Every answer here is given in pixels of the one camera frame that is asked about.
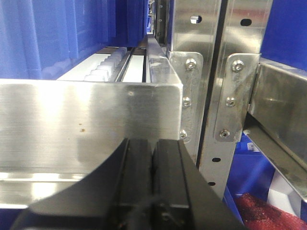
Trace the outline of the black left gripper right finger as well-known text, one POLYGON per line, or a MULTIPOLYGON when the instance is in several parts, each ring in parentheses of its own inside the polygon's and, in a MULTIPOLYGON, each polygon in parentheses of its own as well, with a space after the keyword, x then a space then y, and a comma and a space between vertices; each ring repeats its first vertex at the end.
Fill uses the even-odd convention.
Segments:
POLYGON ((137 186, 145 197, 134 209, 136 230, 243 230, 209 187, 180 141, 161 139, 155 148, 134 140, 137 186))

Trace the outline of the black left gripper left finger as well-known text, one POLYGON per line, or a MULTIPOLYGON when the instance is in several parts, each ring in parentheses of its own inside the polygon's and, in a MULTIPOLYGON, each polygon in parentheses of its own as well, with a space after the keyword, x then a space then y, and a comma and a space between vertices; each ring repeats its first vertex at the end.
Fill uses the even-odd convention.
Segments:
POLYGON ((14 230, 148 230, 152 205, 151 148, 123 140, 94 171, 31 204, 14 230))

